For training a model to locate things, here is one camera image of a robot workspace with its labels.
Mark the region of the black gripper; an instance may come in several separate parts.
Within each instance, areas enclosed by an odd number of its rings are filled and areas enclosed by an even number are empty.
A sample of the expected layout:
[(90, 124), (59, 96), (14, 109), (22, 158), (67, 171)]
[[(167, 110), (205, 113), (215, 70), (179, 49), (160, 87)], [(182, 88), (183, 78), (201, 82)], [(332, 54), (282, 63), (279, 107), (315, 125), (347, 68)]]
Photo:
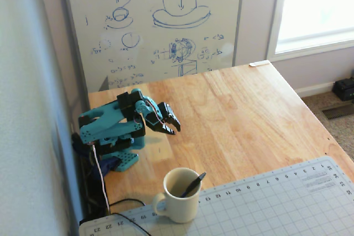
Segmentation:
[(181, 131), (181, 124), (175, 114), (168, 110), (166, 103), (161, 102), (157, 106), (146, 102), (148, 113), (145, 115), (145, 124), (151, 130), (167, 135), (175, 135), (175, 132), (167, 126), (172, 124), (177, 131)]

